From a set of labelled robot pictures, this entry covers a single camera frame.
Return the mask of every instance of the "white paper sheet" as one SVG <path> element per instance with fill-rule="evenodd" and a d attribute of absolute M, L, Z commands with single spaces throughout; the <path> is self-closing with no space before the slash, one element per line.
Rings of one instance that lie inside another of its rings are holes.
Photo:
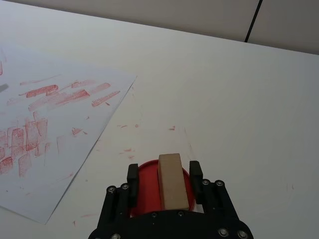
<path fill-rule="evenodd" d="M 136 77 L 0 47 L 0 206 L 46 223 Z"/>

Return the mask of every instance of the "table surface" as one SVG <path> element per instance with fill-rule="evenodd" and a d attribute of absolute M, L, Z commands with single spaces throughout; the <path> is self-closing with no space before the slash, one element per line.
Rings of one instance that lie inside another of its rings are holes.
<path fill-rule="evenodd" d="M 317 237 L 319 56 L 4 1 L 0 41 L 138 75 L 47 225 L 0 208 L 1 238 L 86 239 L 130 163 L 176 152 L 255 238 Z"/>

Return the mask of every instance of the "red plate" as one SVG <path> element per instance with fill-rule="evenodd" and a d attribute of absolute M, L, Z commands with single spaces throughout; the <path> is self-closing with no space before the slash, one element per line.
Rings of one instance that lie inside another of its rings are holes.
<path fill-rule="evenodd" d="M 158 160 L 152 160 L 142 164 L 139 167 L 140 188 L 138 204 L 131 210 L 133 217 L 154 211 L 161 211 L 158 162 Z M 185 169 L 183 169 L 183 173 L 189 210 L 192 211 L 195 206 L 194 195 L 191 189 L 189 174 Z"/>

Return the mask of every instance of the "black line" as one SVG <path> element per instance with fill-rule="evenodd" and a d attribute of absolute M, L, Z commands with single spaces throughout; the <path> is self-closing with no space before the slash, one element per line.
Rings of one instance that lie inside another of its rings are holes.
<path fill-rule="evenodd" d="M 259 2 L 258 2 L 256 11 L 255 11 L 255 14 L 254 14 L 254 17 L 253 17 L 253 20 L 251 21 L 251 24 L 250 24 L 250 27 L 249 27 L 247 36 L 246 36 L 246 38 L 245 38 L 245 42 L 248 41 L 248 38 L 249 38 L 249 36 L 250 36 L 251 30 L 253 29 L 253 26 L 254 26 L 254 23 L 255 23 L 255 20 L 256 20 L 256 17 L 257 17 L 257 15 L 258 15 L 258 12 L 259 12 L 259 9 L 260 9 L 260 6 L 261 6 L 261 3 L 262 3 L 262 2 L 263 2 L 263 0 L 259 0 Z"/>

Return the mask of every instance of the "wooden block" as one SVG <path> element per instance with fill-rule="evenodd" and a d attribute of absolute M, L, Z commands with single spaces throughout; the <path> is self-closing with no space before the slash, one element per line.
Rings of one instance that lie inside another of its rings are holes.
<path fill-rule="evenodd" d="M 188 210 L 187 192 L 179 153 L 161 154 L 158 173 L 162 210 Z"/>

